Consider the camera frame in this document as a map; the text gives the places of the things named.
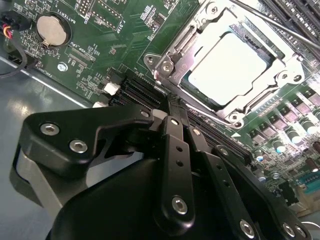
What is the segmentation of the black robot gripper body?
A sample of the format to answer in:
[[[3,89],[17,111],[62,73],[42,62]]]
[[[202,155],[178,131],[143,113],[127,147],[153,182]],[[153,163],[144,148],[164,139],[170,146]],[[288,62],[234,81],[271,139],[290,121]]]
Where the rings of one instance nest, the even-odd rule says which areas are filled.
[[[136,162],[69,200],[57,215],[52,240],[167,240],[154,220],[158,164]],[[230,240],[231,229],[209,184],[193,174],[195,222],[182,240]]]

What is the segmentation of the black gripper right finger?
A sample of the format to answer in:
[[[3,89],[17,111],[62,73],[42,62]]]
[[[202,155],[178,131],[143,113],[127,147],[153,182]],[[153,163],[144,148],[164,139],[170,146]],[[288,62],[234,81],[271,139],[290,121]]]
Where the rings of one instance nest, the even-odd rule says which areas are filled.
[[[311,240],[306,226],[271,193],[237,155],[221,145],[210,148],[203,133],[189,122],[188,106],[178,102],[191,152],[208,175],[221,219],[219,240]]]

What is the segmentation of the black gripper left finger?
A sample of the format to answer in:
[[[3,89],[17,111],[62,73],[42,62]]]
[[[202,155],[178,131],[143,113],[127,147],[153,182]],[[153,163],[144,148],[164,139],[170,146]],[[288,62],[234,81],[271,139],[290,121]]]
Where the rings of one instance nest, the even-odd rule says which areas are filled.
[[[196,212],[179,101],[168,95],[153,110],[127,104],[34,113],[22,124],[13,168],[56,219],[76,195],[134,163],[154,160],[154,221],[167,234],[185,234]]]

